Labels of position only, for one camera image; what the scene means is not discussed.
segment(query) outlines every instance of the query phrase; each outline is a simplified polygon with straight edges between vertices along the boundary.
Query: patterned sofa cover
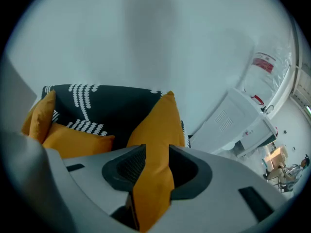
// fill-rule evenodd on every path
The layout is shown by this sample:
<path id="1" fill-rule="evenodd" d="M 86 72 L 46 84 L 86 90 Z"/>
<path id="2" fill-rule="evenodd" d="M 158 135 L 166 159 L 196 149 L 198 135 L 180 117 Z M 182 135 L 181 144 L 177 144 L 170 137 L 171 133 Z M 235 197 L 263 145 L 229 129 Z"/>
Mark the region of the patterned sofa cover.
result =
<path id="1" fill-rule="evenodd" d="M 126 147 L 132 131 L 163 96 L 160 91 L 132 87 L 62 84 L 43 87 L 42 98 L 51 90 L 56 91 L 53 122 L 87 133 L 113 134 L 112 150 Z M 181 125 L 190 148 L 183 121 Z"/>

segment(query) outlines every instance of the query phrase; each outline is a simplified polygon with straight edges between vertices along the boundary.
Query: orange cushion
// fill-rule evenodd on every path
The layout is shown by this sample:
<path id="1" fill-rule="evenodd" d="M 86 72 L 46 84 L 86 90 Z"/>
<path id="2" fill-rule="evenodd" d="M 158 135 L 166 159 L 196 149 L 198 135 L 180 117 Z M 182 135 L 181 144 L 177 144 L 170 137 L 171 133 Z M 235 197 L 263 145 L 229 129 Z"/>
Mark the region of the orange cushion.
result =
<path id="1" fill-rule="evenodd" d="M 32 108 L 31 110 L 28 112 L 28 115 L 26 117 L 26 120 L 23 124 L 23 127 L 21 128 L 21 132 L 24 134 L 24 135 L 29 135 L 29 129 L 30 129 L 30 124 L 31 124 L 31 119 L 33 117 L 33 113 L 34 113 L 34 110 L 36 108 L 36 106 L 40 103 L 41 100 L 39 100 Z"/>
<path id="2" fill-rule="evenodd" d="M 164 95 L 132 132 L 127 146 L 146 144 L 146 165 L 133 188 L 139 230 L 146 232 L 170 206 L 174 180 L 169 144 L 185 146 L 174 93 Z"/>
<path id="3" fill-rule="evenodd" d="M 111 151 L 114 135 L 101 136 L 53 123 L 43 147 L 55 149 L 63 159 Z"/>
<path id="4" fill-rule="evenodd" d="M 29 136 L 36 139 L 40 143 L 49 132 L 52 123 L 52 116 L 55 108 L 56 93 L 49 92 L 34 109 L 29 128 Z"/>

